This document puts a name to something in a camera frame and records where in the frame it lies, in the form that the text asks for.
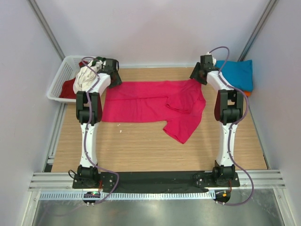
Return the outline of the pink t shirt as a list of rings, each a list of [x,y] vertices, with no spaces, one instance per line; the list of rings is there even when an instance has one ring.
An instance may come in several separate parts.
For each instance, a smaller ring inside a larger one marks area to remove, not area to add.
[[[165,121],[163,131],[184,144],[199,126],[205,106],[201,84],[193,79],[128,81],[107,89],[102,121]]]

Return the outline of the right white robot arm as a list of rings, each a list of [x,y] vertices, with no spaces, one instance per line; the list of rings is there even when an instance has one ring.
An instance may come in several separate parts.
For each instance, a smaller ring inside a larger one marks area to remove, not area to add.
[[[214,117],[220,124],[219,152],[214,167],[211,172],[201,171],[194,175],[197,187],[239,187],[233,152],[237,121],[244,114],[244,96],[215,67],[214,58],[210,54],[200,57],[190,78],[203,85],[211,85],[217,92]]]

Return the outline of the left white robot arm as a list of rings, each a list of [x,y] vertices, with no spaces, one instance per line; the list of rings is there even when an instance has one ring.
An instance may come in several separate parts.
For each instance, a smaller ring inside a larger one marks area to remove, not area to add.
[[[73,177],[73,188],[96,188],[100,173],[96,156],[96,138],[103,110],[101,95],[107,88],[122,84],[119,62],[103,57],[84,57],[75,76],[76,118],[82,134],[81,159]]]

